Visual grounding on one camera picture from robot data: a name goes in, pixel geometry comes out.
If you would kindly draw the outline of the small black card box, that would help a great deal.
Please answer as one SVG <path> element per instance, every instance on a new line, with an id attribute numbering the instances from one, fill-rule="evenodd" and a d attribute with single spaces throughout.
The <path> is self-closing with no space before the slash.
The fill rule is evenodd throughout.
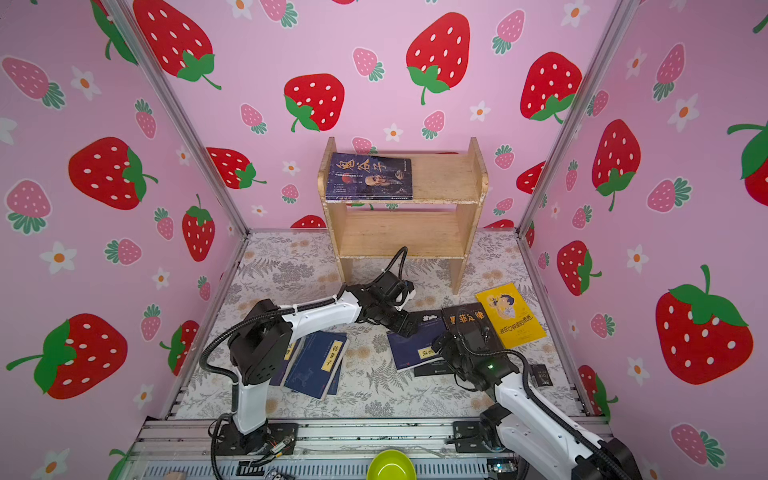
<path id="1" fill-rule="evenodd" d="M 545 364 L 531 364 L 530 367 L 531 378 L 537 387 L 550 387 L 554 385 L 554 382 Z"/>

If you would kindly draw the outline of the wooden two-tier shelf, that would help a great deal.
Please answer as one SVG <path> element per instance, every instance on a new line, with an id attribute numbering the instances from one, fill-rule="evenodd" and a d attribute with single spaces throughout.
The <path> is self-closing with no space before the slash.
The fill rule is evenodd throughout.
<path id="1" fill-rule="evenodd" d="M 458 294 L 489 189 L 488 170 L 478 139 L 465 153 L 390 152 L 406 157 L 414 168 L 413 198 L 396 209 L 352 208 L 351 201 L 327 199 L 333 137 L 327 140 L 318 172 L 318 193 L 342 281 L 352 276 L 353 262 L 390 258 L 401 247 L 415 259 L 449 262 L 451 289 Z"/>

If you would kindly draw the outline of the purple-navy book yellow label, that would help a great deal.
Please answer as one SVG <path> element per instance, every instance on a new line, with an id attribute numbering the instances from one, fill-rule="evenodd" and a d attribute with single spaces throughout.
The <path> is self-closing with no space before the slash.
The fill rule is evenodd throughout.
<path id="1" fill-rule="evenodd" d="M 277 373 L 273 376 L 273 378 L 270 380 L 271 386 L 283 386 L 285 383 L 285 378 L 290 371 L 290 368 L 292 367 L 295 358 L 298 354 L 298 352 L 301 349 L 301 344 L 303 340 L 296 340 L 295 342 L 291 343 L 287 351 L 285 352 L 285 355 L 283 357 L 283 360 L 280 363 L 280 368 L 278 369 Z"/>

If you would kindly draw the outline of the yellow cartoon cover book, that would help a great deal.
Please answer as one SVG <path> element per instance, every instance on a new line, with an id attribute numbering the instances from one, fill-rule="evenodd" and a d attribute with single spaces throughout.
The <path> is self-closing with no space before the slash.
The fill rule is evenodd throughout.
<path id="1" fill-rule="evenodd" d="M 505 348 L 515 349 L 547 336 L 513 283 L 481 291 L 475 297 Z"/>

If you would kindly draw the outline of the black antler cover book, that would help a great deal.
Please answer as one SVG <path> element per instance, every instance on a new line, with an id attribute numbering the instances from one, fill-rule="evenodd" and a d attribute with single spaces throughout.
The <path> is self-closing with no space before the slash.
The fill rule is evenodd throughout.
<path id="1" fill-rule="evenodd" d="M 498 352 L 504 346 L 480 302 L 442 309 L 446 328 L 473 352 Z"/>

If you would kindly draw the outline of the black wolf cover book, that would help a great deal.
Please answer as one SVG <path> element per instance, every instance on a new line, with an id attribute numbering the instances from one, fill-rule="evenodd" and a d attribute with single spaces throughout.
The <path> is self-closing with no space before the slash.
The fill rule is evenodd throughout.
<path id="1" fill-rule="evenodd" d="M 424 346 L 418 352 L 422 362 L 414 368 L 415 377 L 449 375 L 452 370 L 434 348 L 434 342 L 447 331 L 441 310 L 424 313 L 418 333 L 424 337 Z"/>

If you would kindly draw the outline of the navy book yellow label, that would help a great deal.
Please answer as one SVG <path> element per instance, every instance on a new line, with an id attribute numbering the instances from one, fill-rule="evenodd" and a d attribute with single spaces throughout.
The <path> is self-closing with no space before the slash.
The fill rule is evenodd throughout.
<path id="1" fill-rule="evenodd" d="M 397 371 L 414 369 L 422 362 L 418 350 L 424 346 L 424 337 L 418 331 L 410 337 L 403 337 L 394 332 L 388 332 L 387 340 L 392 353 L 394 367 Z"/>

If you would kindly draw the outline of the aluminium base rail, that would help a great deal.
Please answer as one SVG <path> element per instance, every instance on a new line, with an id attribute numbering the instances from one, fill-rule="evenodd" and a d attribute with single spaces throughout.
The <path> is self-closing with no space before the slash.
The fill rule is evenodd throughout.
<path id="1" fill-rule="evenodd" d="M 148 421 L 127 455 L 121 479 L 262 479 L 271 471 L 294 479 L 364 479 L 374 458 L 404 453 L 420 479 L 515 476 L 513 452 L 490 452 L 472 440 L 470 418 L 296 419 L 297 436 L 275 460 L 257 455 L 210 460 L 208 420 Z"/>

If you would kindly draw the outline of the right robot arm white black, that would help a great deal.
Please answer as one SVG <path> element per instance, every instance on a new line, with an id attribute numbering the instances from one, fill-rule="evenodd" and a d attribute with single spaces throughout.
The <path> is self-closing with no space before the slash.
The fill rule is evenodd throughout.
<path id="1" fill-rule="evenodd" d="M 480 416 L 490 448 L 516 453 L 546 479 L 642 477 L 625 444 L 589 431 L 532 386 L 533 369 L 522 353 L 473 350 L 451 332 L 438 337 L 433 350 L 459 379 L 494 400 Z"/>

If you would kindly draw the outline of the dark blue portrait cover book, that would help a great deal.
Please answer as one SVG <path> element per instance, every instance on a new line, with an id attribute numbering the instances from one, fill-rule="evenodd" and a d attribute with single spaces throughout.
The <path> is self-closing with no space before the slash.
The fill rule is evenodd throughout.
<path id="1" fill-rule="evenodd" d="M 413 199 L 410 158 L 332 154 L 325 189 L 327 201 Z"/>

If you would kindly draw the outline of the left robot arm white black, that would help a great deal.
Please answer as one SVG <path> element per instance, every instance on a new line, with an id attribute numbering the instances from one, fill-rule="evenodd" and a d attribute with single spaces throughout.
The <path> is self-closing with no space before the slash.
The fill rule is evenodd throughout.
<path id="1" fill-rule="evenodd" d="M 413 283 L 403 278 L 407 253 L 408 248 L 401 247 L 374 280 L 344 285 L 331 297 L 256 307 L 206 345 L 199 368 L 231 380 L 231 412 L 223 418 L 237 435 L 248 437 L 264 430 L 269 382 L 296 341 L 352 323 L 382 326 L 403 338 L 416 333 L 419 320 L 405 310 L 414 292 Z"/>

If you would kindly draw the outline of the blue book yellow label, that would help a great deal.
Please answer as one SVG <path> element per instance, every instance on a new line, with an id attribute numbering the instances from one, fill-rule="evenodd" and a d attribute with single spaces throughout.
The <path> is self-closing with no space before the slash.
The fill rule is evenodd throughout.
<path id="1" fill-rule="evenodd" d="M 283 386 L 323 400 L 340 368 L 347 347 L 346 333 L 320 331 L 304 337 Z"/>

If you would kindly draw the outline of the green bowl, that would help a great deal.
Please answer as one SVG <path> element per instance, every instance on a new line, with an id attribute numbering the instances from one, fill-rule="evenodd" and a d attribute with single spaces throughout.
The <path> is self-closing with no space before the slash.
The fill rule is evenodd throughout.
<path id="1" fill-rule="evenodd" d="M 377 454 L 366 473 L 367 480 L 417 480 L 411 459 L 399 450 L 385 450 Z"/>

